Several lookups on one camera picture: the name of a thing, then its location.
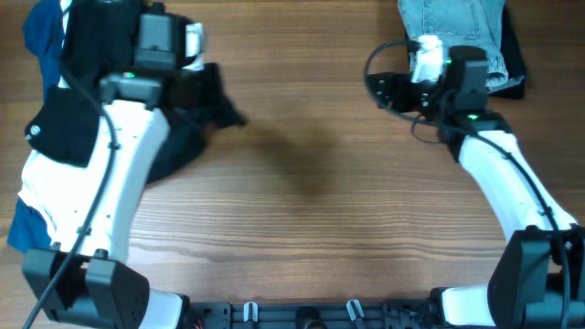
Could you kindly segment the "black t-shirt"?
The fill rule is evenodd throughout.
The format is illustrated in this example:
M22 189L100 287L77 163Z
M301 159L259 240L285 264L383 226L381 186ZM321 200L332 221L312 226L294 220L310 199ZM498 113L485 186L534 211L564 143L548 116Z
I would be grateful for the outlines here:
M61 73L69 88L86 98L97 113L96 106L105 102L106 86L115 75L130 71L162 89L157 105L170 132L156 154L148 183L174 174L199 157L207 148L208 130L246 124L225 93L218 64L205 63L200 71L146 69L133 64L140 15L174 14L166 12L163 4L79 2L69 14L61 54Z

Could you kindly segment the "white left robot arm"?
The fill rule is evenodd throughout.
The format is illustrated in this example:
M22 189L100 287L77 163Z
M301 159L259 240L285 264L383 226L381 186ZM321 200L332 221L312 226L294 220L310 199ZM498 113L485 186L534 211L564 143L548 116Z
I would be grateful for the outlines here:
M179 328L190 304L160 292L125 262L134 213L169 133L162 89L127 71L106 86L89 164L76 167L34 151L19 193L48 225L51 245L32 248L22 267L37 297L31 316L90 328Z

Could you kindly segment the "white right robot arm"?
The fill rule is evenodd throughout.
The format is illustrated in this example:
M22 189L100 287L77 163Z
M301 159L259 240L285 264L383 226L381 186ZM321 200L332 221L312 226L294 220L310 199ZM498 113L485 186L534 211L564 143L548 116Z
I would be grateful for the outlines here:
M481 48L409 41L410 74L363 72L376 105L435 128L483 191L505 234L486 284L438 289L440 324L487 328L584 325L584 229L554 200L522 155L504 117L487 109Z

